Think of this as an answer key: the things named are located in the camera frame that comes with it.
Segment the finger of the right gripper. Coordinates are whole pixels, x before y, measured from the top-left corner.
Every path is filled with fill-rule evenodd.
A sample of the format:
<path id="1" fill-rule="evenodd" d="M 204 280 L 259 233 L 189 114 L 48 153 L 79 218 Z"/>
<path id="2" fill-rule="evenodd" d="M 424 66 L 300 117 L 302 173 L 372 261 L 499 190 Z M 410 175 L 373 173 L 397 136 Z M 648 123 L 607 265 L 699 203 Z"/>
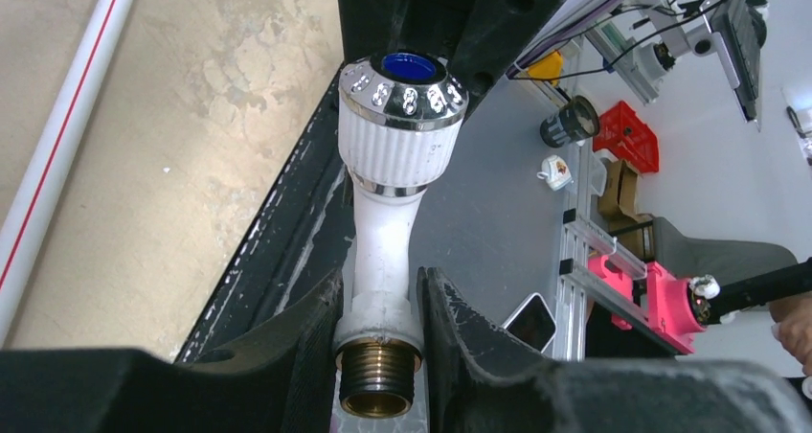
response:
<path id="1" fill-rule="evenodd" d="M 472 115 L 566 0 L 338 0 L 344 60 L 405 51 L 443 58 Z"/>

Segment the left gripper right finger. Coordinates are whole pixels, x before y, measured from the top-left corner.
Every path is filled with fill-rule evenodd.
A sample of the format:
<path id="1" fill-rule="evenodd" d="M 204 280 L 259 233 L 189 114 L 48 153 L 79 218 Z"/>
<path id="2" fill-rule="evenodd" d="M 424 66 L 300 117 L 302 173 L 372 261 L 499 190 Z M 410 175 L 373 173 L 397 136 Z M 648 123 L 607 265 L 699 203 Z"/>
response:
<path id="1" fill-rule="evenodd" d="M 782 377 L 748 362 L 557 361 L 421 268 L 428 425 L 433 432 L 807 432 Z"/>

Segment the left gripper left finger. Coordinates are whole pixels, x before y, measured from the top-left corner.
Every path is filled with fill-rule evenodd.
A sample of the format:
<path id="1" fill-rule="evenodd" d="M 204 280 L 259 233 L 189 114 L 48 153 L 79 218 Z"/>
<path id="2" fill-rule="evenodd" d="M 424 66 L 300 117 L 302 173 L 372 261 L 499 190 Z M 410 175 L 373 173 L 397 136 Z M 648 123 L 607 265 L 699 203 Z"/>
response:
<path id="1" fill-rule="evenodd" d="M 190 364 L 127 348 L 4 351 L 5 432 L 327 432 L 343 306 L 332 271 L 293 307 Z"/>

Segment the white water faucet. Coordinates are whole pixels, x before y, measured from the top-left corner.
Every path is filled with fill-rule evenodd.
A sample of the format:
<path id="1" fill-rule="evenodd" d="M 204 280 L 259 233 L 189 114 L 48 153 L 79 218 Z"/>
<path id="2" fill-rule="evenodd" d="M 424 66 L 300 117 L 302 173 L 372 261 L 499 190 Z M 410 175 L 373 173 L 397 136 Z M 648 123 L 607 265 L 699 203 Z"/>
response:
<path id="1" fill-rule="evenodd" d="M 347 64 L 338 83 L 337 144 L 351 188 L 355 258 L 333 347 L 349 414 L 406 414 L 424 351 L 409 301 L 409 247 L 430 184 L 447 169 L 468 107 L 438 59 L 395 52 Z"/>

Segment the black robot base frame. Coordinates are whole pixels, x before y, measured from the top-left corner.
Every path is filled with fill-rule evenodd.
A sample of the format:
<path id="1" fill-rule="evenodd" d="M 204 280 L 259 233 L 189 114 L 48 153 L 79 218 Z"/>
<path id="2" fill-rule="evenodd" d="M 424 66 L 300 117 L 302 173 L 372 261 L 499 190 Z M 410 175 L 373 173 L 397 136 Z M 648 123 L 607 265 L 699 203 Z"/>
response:
<path id="1" fill-rule="evenodd" d="M 292 306 L 340 266 L 353 237 L 332 79 L 175 360 L 203 354 Z"/>

